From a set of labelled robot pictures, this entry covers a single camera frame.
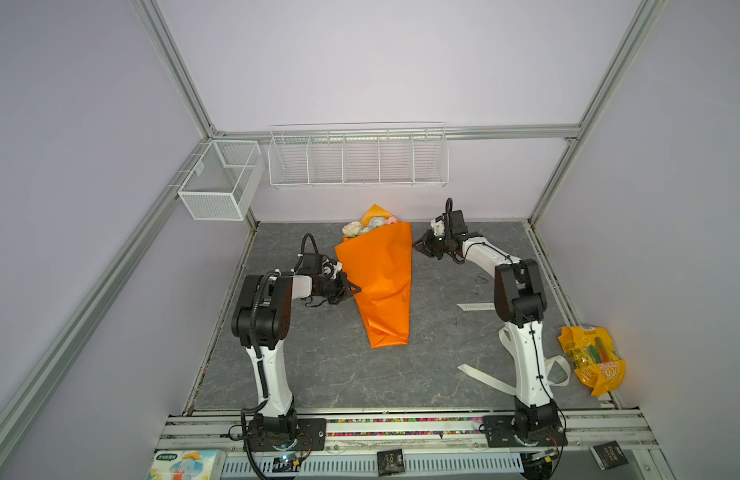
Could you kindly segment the white ribbon strip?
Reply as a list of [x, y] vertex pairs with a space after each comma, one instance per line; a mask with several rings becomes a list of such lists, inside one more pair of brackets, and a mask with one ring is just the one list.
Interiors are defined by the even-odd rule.
[[[479, 368], [473, 367], [469, 364], [461, 364], [458, 369], [466, 374], [467, 376], [486, 384], [487, 386], [498, 390], [509, 396], [517, 395], [517, 387], [513, 384], [504, 382], [500, 376], [509, 370], [507, 359], [511, 360], [511, 368], [514, 369], [515, 361], [515, 345], [511, 338], [511, 334], [501, 327], [498, 330], [498, 341], [502, 348], [506, 351], [506, 354], [500, 354], [500, 358], [503, 360], [502, 365], [496, 364], [489, 371], [483, 371]], [[550, 375], [554, 370], [562, 370], [564, 377], [560, 382], [549, 381], [550, 387], [566, 387], [570, 383], [571, 378], [571, 367], [570, 363], [564, 358], [563, 355], [556, 355], [553, 357], [544, 359], [544, 369], [547, 375]]]

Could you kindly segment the cream fake rose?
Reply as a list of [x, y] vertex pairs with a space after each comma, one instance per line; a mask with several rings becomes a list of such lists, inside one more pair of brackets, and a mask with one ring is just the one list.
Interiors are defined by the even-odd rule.
[[361, 222], [353, 221], [342, 228], [342, 233], [346, 238], [355, 238], [362, 234], [363, 229], [364, 225]]

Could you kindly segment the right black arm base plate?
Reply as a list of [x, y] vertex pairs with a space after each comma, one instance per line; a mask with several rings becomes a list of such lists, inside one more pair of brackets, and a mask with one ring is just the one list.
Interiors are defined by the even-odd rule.
[[486, 415], [479, 431], [490, 448], [563, 447], [568, 440], [561, 421], [552, 418], [538, 424], [515, 415]]

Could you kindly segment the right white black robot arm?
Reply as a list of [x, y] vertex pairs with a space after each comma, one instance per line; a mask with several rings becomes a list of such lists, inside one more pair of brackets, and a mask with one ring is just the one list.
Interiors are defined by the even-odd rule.
[[451, 199], [413, 248], [429, 258], [448, 256], [458, 264], [472, 262], [491, 275], [494, 309], [504, 322], [499, 341], [513, 359], [515, 384], [511, 386], [468, 365], [460, 370], [513, 397], [512, 426], [519, 441], [530, 444], [538, 442], [543, 434], [563, 433], [566, 418], [552, 395], [543, 349], [548, 300], [538, 262], [509, 254], [481, 234], [471, 232], [463, 212], [453, 207]]

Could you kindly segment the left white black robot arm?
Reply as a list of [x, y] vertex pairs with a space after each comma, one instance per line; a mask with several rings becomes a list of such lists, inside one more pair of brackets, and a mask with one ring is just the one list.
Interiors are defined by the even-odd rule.
[[337, 305], [362, 291], [337, 260], [319, 253], [301, 253], [296, 266], [248, 275], [232, 315], [231, 330], [249, 355], [255, 374], [258, 404], [245, 414], [274, 431], [293, 428], [297, 413], [286, 373], [284, 342], [292, 321], [292, 305], [318, 297]]

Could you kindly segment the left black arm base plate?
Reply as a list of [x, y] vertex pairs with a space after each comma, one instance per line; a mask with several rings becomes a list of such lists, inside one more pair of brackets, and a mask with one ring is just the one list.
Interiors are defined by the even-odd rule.
[[327, 439], [325, 418], [255, 416], [246, 439], [253, 452], [322, 451]]

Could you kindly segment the orange wrapping paper sheet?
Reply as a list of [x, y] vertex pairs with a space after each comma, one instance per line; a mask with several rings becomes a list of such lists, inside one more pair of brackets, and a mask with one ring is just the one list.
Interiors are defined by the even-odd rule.
[[354, 295], [370, 346], [373, 349], [409, 342], [412, 291], [412, 226], [396, 224], [370, 230], [373, 217], [394, 216], [374, 205], [359, 220], [362, 234], [343, 236], [335, 247], [348, 279], [362, 292]]

